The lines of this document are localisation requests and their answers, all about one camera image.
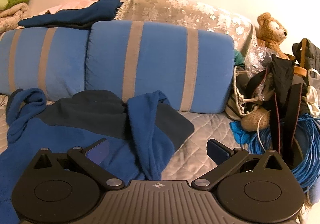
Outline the blue fleece jacket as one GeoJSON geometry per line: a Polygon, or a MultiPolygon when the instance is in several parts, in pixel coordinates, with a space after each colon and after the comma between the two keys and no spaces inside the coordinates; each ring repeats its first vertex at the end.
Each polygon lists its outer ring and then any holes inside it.
{"type": "Polygon", "coordinates": [[[41,148],[66,152],[104,138],[99,165],[129,183],[161,179],[162,171],[194,125],[160,91],[122,101],[106,90],[86,90],[47,104],[38,88],[18,89],[8,99],[7,149],[1,153],[1,223],[18,223],[11,194],[41,148]]]}

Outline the turquoise cloth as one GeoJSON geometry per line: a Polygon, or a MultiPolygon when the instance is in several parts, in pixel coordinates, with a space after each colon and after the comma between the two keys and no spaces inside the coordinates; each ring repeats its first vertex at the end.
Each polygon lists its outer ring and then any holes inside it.
{"type": "Polygon", "coordinates": [[[234,139],[238,144],[249,144],[252,134],[244,130],[239,121],[230,122],[229,126],[233,133],[234,139]]]}

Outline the grey quilted bedspread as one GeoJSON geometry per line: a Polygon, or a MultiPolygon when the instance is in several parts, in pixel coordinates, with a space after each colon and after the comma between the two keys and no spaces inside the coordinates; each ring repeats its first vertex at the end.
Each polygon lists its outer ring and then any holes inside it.
{"type": "MultiPolygon", "coordinates": [[[[10,96],[1,95],[1,118],[5,119],[6,105],[10,96]]],[[[160,180],[192,181],[215,167],[215,163],[207,155],[207,142],[215,139],[230,149],[236,148],[231,122],[225,113],[214,115],[179,112],[194,125],[194,132],[174,153],[160,180]]],[[[8,147],[7,130],[1,132],[1,153],[8,147]]]]}

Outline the striped tote bag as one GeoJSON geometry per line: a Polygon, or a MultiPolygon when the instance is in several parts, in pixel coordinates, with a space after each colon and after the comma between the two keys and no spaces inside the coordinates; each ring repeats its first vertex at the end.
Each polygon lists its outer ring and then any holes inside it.
{"type": "Polygon", "coordinates": [[[233,79],[231,92],[225,107],[227,116],[235,121],[241,121],[243,117],[257,110],[259,107],[259,97],[255,94],[246,94],[246,87],[249,82],[247,71],[235,66],[233,69],[233,79]]]}

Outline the right blue striped pillow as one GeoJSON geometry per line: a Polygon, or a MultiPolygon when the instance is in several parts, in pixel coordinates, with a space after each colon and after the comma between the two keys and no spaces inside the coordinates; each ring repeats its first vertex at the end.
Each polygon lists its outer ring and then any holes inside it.
{"type": "Polygon", "coordinates": [[[233,66],[229,35],[156,22],[97,22],[89,35],[85,88],[109,90],[124,101],[159,90],[176,110],[221,113],[233,66]]]}

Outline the blue striped pillow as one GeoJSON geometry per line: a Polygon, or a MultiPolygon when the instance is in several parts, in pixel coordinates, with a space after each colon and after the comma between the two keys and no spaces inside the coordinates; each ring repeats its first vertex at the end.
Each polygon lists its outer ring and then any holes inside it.
{"type": "Polygon", "coordinates": [[[85,88],[109,90],[124,101],[159,90],[176,110],[221,113],[233,66],[229,35],[156,22],[97,22],[89,35],[85,88]]]}
{"type": "Polygon", "coordinates": [[[88,30],[25,28],[1,36],[1,93],[40,88],[49,101],[85,89],[88,30]]]}

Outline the clear plastic bag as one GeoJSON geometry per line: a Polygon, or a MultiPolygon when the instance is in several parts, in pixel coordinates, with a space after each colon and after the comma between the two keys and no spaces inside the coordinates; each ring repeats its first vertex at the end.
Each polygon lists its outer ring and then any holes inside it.
{"type": "Polygon", "coordinates": [[[245,69],[249,79],[265,69],[269,69],[266,76],[262,77],[261,83],[254,92],[254,95],[260,101],[268,101],[274,93],[273,76],[269,68],[272,62],[272,55],[274,54],[275,52],[267,47],[254,47],[245,57],[245,69]]]}

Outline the left blue striped pillow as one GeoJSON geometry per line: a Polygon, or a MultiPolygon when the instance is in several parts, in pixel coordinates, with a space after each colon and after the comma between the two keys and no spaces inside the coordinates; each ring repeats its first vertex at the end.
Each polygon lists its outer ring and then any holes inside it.
{"type": "Polygon", "coordinates": [[[1,36],[1,93],[40,88],[49,101],[85,89],[88,30],[25,28],[1,36]]]}

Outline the brown teddy bear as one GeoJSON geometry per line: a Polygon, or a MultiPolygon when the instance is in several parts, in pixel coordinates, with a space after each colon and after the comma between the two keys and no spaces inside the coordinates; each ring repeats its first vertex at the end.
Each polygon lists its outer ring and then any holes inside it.
{"type": "MultiPolygon", "coordinates": [[[[257,17],[257,23],[259,25],[258,38],[265,42],[265,47],[275,51],[279,58],[288,60],[289,57],[280,49],[280,44],[287,37],[287,30],[269,12],[260,14],[257,17]]],[[[270,124],[270,113],[264,108],[258,108],[242,118],[241,126],[249,132],[265,129],[270,124]]]]}

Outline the navy folded garment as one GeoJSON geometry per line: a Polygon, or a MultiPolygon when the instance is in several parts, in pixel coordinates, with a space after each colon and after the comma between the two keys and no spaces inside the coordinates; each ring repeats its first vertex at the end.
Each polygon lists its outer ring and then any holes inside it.
{"type": "Polygon", "coordinates": [[[19,21],[18,25],[24,28],[33,27],[65,27],[87,29],[99,21],[111,21],[121,7],[120,0],[99,0],[92,5],[74,10],[60,10],[51,15],[33,16],[19,21]]]}

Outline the pink white cloth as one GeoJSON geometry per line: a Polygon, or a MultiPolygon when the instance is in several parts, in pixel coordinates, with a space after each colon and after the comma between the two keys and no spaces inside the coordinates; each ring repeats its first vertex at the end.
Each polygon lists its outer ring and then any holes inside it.
{"type": "Polygon", "coordinates": [[[79,0],[79,1],[72,1],[66,4],[57,5],[51,8],[48,8],[46,10],[43,10],[40,12],[40,15],[45,14],[55,14],[61,10],[77,10],[77,9],[83,9],[86,7],[91,6],[92,4],[98,2],[99,0],[79,0]]]}

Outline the beige floral pillow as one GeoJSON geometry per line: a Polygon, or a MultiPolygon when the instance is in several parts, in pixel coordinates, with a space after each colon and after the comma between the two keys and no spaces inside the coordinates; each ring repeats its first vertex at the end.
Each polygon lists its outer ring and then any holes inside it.
{"type": "Polygon", "coordinates": [[[255,27],[249,19],[191,0],[125,0],[115,19],[168,23],[227,34],[243,56],[257,46],[255,27]]]}

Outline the beige quilted comforter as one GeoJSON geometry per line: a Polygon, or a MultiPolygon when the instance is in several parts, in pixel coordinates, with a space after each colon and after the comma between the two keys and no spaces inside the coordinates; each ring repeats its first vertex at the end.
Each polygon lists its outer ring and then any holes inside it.
{"type": "Polygon", "coordinates": [[[19,21],[28,17],[30,17],[30,10],[26,3],[16,4],[7,10],[1,11],[0,34],[17,28],[19,21]]]}

